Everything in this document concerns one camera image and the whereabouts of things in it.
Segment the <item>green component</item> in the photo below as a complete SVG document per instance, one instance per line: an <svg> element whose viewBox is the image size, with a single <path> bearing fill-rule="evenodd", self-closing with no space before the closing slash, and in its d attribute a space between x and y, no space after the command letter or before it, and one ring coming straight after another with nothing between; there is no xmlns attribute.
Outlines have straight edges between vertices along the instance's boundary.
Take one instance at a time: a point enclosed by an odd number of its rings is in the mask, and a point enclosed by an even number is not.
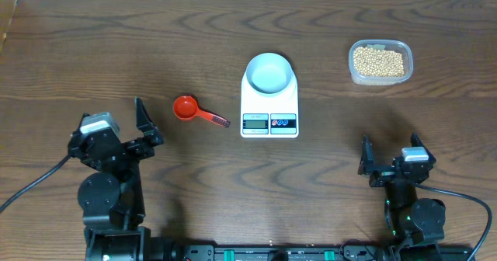
<svg viewBox="0 0 497 261"><path fill-rule="evenodd" d="M224 250L224 261L235 261L235 251Z"/></svg>
<svg viewBox="0 0 497 261"><path fill-rule="evenodd" d="M335 252L325 251L325 261L335 261Z"/></svg>

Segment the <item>wood grain surface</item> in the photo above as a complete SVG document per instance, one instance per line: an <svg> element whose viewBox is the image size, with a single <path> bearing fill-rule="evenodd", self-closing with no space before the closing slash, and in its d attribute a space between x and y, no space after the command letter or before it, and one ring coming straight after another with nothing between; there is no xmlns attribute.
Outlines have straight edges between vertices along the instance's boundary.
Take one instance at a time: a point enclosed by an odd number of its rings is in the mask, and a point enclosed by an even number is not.
<svg viewBox="0 0 497 261"><path fill-rule="evenodd" d="M20 0L0 57L0 200L66 153L82 113L110 111L122 140L139 136L140 96L166 143L141 163L153 235L219 244L339 244L389 238L384 191L357 175L361 137L388 162L413 131L437 157L427 186L497 210L496 0ZM353 84L348 51L362 39L406 42L402 85ZM301 134L239 134L240 82L257 54L286 55L299 81ZM180 94L232 122L183 123ZM83 260L71 160L0 216L1 260ZM444 243L474 246L485 210L447 206ZM495 227L477 254L494 260Z"/></svg>

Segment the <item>scale control panel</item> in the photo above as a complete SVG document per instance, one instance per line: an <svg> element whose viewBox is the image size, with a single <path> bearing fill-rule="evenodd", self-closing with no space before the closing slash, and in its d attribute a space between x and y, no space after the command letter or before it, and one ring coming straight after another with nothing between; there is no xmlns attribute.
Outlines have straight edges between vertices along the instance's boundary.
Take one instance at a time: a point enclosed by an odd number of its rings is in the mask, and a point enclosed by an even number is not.
<svg viewBox="0 0 497 261"><path fill-rule="evenodd" d="M243 134L296 134L297 114L246 113L243 115Z"/></svg>

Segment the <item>red measuring spoon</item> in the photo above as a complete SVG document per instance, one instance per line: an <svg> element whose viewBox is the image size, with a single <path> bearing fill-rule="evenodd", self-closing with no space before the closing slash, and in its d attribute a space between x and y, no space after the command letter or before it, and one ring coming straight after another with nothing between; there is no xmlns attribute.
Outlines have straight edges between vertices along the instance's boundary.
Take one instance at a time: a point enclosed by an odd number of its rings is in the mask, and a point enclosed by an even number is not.
<svg viewBox="0 0 497 261"><path fill-rule="evenodd" d="M180 96L172 106L174 114L183 121L192 120L194 117L202 117L205 120L224 127L229 127L230 123L223 117L209 113L199 108L199 104L192 96Z"/></svg>

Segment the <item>container of beads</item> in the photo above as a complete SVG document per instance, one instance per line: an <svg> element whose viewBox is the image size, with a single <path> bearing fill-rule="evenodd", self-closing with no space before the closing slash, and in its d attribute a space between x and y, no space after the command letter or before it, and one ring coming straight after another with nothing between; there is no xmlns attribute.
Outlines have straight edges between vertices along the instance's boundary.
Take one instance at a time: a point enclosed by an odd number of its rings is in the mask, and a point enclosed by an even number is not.
<svg viewBox="0 0 497 261"><path fill-rule="evenodd" d="M352 80L360 85L394 85L412 75L409 46L398 40L360 40L349 51Z"/></svg>

